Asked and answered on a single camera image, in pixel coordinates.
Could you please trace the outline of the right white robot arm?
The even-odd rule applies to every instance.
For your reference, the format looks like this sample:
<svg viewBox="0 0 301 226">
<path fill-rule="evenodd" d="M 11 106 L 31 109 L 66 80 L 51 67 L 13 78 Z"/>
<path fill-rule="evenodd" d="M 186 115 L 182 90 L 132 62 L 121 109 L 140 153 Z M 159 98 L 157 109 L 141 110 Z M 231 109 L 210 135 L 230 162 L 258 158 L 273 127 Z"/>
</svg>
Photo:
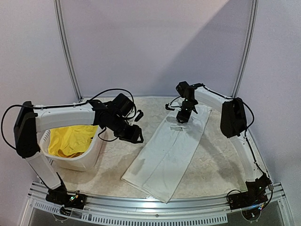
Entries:
<svg viewBox="0 0 301 226">
<path fill-rule="evenodd" d="M 248 138 L 246 104 L 239 97 L 228 97 L 210 90 L 203 83 L 193 85 L 185 81 L 176 86 L 176 91 L 183 98 L 180 111 L 176 118 L 179 123 L 186 123 L 192 112 L 197 113 L 199 102 L 215 108 L 221 112 L 220 130 L 229 138 L 240 156 L 246 174 L 247 192 L 243 201 L 247 205 L 254 205 L 260 198 L 261 192 L 268 188 L 273 190 L 272 181 L 267 172 L 258 164 L 250 139 Z"/>
</svg>

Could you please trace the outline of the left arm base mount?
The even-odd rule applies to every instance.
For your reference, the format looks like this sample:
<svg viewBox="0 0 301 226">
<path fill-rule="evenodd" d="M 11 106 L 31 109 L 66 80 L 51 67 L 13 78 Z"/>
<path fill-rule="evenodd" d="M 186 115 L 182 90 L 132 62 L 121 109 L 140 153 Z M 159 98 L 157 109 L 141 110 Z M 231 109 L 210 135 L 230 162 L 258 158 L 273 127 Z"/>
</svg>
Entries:
<svg viewBox="0 0 301 226">
<path fill-rule="evenodd" d="M 65 208 L 84 209 L 87 196 L 76 191 L 74 195 L 68 194 L 65 189 L 49 189 L 46 195 L 46 201 L 64 206 Z"/>
</svg>

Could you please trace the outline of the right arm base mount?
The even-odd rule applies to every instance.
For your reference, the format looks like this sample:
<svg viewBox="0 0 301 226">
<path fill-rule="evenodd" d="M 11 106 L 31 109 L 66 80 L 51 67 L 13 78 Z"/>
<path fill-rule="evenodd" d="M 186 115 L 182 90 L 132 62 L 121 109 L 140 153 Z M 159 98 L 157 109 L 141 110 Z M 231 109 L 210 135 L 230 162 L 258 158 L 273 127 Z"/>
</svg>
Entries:
<svg viewBox="0 0 301 226">
<path fill-rule="evenodd" d="M 242 192 L 238 189 L 233 189 L 226 195 L 226 200 L 231 210 L 250 207 L 258 207 L 259 210 L 262 210 L 271 202 L 272 198 L 273 191 L 271 191 L 269 198 L 265 191 L 255 195 L 252 191 Z"/>
</svg>

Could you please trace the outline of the yellow garment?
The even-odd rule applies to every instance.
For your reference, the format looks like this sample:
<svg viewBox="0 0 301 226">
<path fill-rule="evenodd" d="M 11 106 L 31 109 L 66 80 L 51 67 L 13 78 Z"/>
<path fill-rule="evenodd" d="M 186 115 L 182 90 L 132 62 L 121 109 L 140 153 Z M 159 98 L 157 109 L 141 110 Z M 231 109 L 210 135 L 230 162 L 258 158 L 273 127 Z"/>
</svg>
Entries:
<svg viewBox="0 0 301 226">
<path fill-rule="evenodd" d="M 72 157 L 83 153 L 90 145 L 97 126 L 79 125 L 51 129 L 50 153 L 56 156 Z"/>
</svg>

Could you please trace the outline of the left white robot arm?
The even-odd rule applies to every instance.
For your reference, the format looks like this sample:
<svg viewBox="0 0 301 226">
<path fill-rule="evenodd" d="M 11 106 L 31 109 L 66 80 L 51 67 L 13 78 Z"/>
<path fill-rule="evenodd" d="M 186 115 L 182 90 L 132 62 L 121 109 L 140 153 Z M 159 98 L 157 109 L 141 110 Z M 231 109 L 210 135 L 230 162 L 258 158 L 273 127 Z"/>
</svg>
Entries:
<svg viewBox="0 0 301 226">
<path fill-rule="evenodd" d="M 143 143 L 142 129 L 130 120 L 139 116 L 132 99 L 118 94 L 112 101 L 88 100 L 70 105 L 41 106 L 30 101 L 20 105 L 14 125 L 15 150 L 25 159 L 59 204 L 66 204 L 70 194 L 61 186 L 59 175 L 54 171 L 45 155 L 41 153 L 37 133 L 48 129 L 78 125 L 93 125 L 110 129 L 119 140 L 133 144 Z"/>
</svg>

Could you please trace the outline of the white t-shirt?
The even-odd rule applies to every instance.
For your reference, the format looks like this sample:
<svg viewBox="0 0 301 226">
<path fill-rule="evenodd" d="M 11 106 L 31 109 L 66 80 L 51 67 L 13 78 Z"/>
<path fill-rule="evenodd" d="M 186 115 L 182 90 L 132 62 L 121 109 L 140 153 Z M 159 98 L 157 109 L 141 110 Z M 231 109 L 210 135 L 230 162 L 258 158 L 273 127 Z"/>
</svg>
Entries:
<svg viewBox="0 0 301 226">
<path fill-rule="evenodd" d="M 197 105 L 196 109 L 198 113 L 183 124 L 176 119 L 177 111 L 170 112 L 121 180 L 168 203 L 195 154 L 212 111 L 206 105 Z"/>
</svg>

